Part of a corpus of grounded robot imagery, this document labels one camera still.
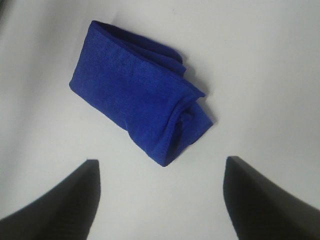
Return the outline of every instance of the blue cloth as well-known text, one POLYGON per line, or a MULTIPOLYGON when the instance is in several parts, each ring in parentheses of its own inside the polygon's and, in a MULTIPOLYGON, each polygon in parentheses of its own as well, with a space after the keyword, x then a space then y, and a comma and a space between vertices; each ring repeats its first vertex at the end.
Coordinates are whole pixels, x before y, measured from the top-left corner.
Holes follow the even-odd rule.
POLYGON ((175 50, 92 21, 69 86, 165 167, 213 125, 185 70, 175 50))

